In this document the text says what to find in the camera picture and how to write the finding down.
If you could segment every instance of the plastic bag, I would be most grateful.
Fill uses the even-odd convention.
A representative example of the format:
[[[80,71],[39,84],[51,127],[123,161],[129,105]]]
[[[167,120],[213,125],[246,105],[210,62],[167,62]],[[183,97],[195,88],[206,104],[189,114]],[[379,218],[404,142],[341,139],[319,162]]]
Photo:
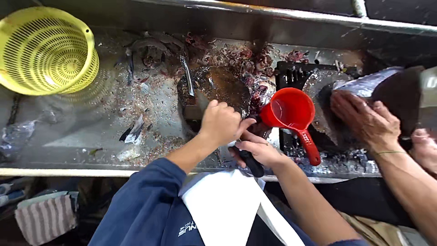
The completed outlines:
[[[0,152],[7,158],[18,154],[32,136],[35,123],[36,120],[25,121],[3,128]]]

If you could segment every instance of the metal edge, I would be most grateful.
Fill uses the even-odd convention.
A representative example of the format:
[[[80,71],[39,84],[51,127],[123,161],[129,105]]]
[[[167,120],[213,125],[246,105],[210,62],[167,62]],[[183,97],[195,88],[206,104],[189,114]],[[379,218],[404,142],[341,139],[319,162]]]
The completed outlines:
[[[117,177],[128,178],[138,171],[134,170],[101,170],[101,169],[19,169],[0,168],[0,176],[30,176],[30,177]],[[265,182],[278,182],[274,175],[261,177]],[[308,177],[312,183],[338,183],[347,179]]]
[[[361,28],[374,31],[402,33],[410,35],[437,36],[437,27],[396,21],[356,18],[334,14],[322,14],[309,11],[280,9],[248,4],[237,4],[215,0],[132,0],[135,2],[179,6],[194,9],[222,10],[244,14],[261,14],[285,20],[315,21],[337,24],[351,28]]]

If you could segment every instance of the white apron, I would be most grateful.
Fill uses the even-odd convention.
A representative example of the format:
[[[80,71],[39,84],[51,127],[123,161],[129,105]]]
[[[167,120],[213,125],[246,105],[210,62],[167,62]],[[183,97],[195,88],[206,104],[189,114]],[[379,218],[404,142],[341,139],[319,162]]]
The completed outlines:
[[[304,246],[255,179],[240,170],[206,175],[181,196],[205,246],[245,246],[256,214],[284,245]]]

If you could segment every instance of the forearm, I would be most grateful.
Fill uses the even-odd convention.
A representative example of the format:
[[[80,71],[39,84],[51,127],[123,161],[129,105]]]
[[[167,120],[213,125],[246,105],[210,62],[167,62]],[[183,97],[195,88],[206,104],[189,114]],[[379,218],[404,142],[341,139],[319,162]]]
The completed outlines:
[[[404,152],[397,143],[381,149]],[[374,156],[390,190],[419,230],[431,243],[437,245],[437,180],[406,153]]]
[[[184,146],[168,154],[166,158],[179,166],[185,173],[189,173],[216,148],[218,146],[215,146],[203,135],[198,134]]]
[[[298,225],[317,245],[360,238],[295,163],[289,160],[273,168],[273,172],[296,214]]]

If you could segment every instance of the knife handle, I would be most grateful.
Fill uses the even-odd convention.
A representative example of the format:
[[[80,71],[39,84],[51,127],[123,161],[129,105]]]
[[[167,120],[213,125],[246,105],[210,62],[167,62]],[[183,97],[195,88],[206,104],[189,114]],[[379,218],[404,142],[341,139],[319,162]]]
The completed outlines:
[[[241,159],[246,163],[254,177],[260,178],[264,176],[264,167],[253,157],[252,153],[246,150],[239,150],[237,147],[233,147],[238,151]]]

